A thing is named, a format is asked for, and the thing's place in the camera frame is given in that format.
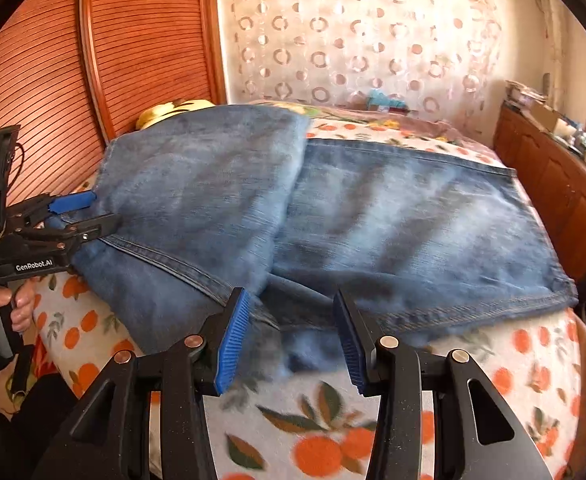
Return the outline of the cardboard box on cabinet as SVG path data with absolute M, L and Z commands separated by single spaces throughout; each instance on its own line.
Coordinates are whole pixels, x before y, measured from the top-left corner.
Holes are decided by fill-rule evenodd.
M 561 114 L 546 104 L 538 101 L 533 101 L 528 107 L 528 113 L 538 122 L 544 129 L 549 132 L 554 132 L 558 126 L 558 121 L 561 119 Z

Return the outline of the stack of books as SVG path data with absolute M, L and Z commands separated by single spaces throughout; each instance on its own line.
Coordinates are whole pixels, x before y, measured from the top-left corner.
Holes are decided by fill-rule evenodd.
M 547 101 L 543 93 L 519 81 L 506 80 L 505 90 L 507 100 L 520 107 L 531 108 L 534 104 L 544 105 Z

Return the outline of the long wooden cabinet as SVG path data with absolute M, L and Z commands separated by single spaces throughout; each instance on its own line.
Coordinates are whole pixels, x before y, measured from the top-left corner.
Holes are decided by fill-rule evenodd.
M 500 109 L 493 150 L 514 168 L 566 274 L 586 299 L 586 165 L 516 108 Z

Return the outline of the orange fruit print bedsheet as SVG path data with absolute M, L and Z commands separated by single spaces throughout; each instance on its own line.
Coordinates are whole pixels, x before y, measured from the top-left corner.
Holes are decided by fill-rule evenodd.
M 70 362 L 0 413 L 0 479 L 551 479 L 566 466 L 581 400 L 572 306 L 422 346 L 356 306 L 377 347 L 378 394 L 351 383 L 341 343 L 329 370 L 244 374 L 250 315 L 235 380 L 204 394 L 201 330 L 227 302 L 148 353 L 74 270 L 84 286 L 68 312 L 34 281 L 32 322 L 60 324 L 50 344 Z

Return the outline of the blue denim jeans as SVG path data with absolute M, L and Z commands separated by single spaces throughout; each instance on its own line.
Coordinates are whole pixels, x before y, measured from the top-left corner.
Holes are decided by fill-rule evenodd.
M 119 226 L 72 264 L 148 353 L 235 287 L 254 301 L 241 370 L 261 377 L 342 363 L 338 292 L 415 346 L 576 301 L 510 169 L 312 138 L 281 107 L 216 106 L 125 134 L 94 190 L 90 214 Z

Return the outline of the floral flower blanket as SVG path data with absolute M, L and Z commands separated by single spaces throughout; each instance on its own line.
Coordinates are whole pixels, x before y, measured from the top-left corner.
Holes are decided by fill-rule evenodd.
M 269 100 L 253 101 L 252 104 L 280 107 L 308 117 L 308 139 L 356 140 L 396 145 L 409 140 L 435 140 L 453 144 L 469 141 L 469 138 L 448 122 L 429 122 L 402 114 Z

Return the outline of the circle pattern lace curtain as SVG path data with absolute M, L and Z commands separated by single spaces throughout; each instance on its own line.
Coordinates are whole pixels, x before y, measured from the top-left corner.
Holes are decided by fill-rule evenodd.
M 495 0 L 218 0 L 228 96 L 348 108 L 402 102 L 485 139 Z

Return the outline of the yellow plush toy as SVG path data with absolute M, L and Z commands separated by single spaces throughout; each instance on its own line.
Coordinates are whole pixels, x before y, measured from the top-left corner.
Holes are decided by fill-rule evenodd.
M 176 100 L 157 104 L 140 114 L 136 120 L 136 127 L 134 128 L 136 130 L 143 130 L 175 115 L 195 112 L 196 110 L 205 110 L 205 108 L 209 107 L 214 107 L 214 104 L 207 100 Z

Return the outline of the blue item on box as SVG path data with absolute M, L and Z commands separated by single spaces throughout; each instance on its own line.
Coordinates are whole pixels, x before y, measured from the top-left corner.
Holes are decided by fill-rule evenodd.
M 392 113 L 408 113 L 407 104 L 396 98 L 391 98 L 379 90 L 371 90 L 366 99 L 367 110 L 386 110 Z

